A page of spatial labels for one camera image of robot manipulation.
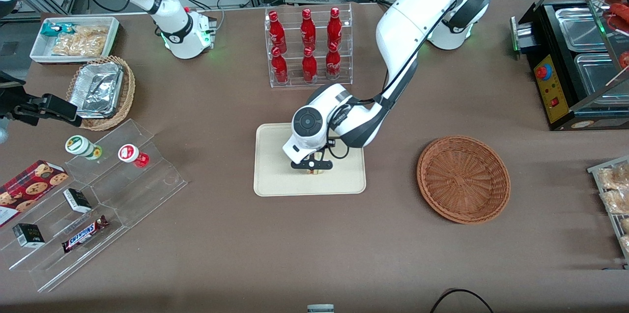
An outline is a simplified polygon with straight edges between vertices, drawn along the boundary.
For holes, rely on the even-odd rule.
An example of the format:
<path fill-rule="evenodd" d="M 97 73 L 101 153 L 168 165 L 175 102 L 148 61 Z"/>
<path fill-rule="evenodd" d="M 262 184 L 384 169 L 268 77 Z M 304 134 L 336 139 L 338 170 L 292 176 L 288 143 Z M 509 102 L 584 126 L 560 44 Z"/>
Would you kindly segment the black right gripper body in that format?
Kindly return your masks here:
<path fill-rule="evenodd" d="M 28 94 L 25 81 L 0 72 L 0 117 L 27 124 L 38 124 L 50 115 L 41 107 L 42 98 Z"/>

